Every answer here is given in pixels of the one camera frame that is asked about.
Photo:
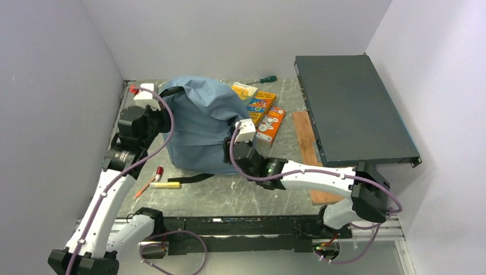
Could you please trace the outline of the blue grey backpack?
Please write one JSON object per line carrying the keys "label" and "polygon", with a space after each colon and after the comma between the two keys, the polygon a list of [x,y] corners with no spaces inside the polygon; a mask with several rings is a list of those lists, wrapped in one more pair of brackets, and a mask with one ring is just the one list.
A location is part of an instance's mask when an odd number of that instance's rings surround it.
{"label": "blue grey backpack", "polygon": [[166,146],[173,166],[198,174],[236,174],[224,161],[224,142],[236,122],[250,118],[236,92],[212,78],[182,76],[166,82],[160,96],[175,122]]}

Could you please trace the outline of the yellow highlighter marker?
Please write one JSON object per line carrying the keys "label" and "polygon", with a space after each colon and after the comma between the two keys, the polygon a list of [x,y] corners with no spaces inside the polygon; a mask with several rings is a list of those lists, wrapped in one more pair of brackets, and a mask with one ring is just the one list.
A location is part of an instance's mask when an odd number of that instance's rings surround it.
{"label": "yellow highlighter marker", "polygon": [[151,182],[151,188],[181,188],[181,184],[179,182]]}

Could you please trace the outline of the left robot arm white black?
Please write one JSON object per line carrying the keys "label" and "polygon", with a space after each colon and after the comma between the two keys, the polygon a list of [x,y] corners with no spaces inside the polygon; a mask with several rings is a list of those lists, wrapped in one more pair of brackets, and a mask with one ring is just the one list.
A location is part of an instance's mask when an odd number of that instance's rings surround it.
{"label": "left robot arm white black", "polygon": [[96,191],[81,223],[63,249],[54,249],[48,264],[55,274],[117,274],[118,256],[146,237],[164,235],[163,214],[140,210],[132,221],[110,236],[117,214],[143,165],[148,149],[160,133],[173,134],[169,107],[131,106],[121,110],[116,132],[105,154]]}

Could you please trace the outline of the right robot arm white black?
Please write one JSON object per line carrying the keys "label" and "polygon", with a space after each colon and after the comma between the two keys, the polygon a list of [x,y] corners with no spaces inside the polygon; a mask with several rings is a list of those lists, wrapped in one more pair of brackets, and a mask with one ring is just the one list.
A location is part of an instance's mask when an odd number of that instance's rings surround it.
{"label": "right robot arm white black", "polygon": [[266,158],[250,143],[224,144],[224,161],[233,165],[244,178],[267,190],[309,189],[341,197],[324,206],[316,221],[316,231],[329,238],[338,229],[359,219],[383,223],[389,214],[388,185],[354,167],[327,168],[309,166],[282,158]]}

